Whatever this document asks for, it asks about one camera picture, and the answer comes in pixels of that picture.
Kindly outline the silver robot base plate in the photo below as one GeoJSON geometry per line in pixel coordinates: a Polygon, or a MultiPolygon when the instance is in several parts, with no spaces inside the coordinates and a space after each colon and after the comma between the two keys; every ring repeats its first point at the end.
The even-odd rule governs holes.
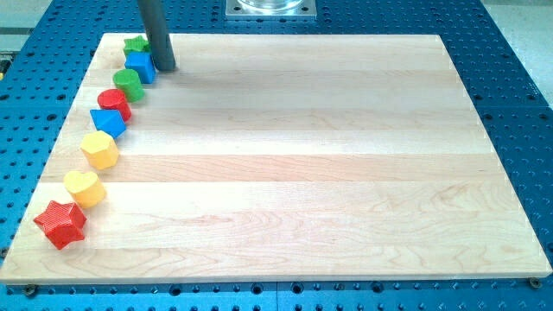
{"type": "Polygon", "coordinates": [[[316,18],[315,0],[226,0],[227,20],[316,18]]]}

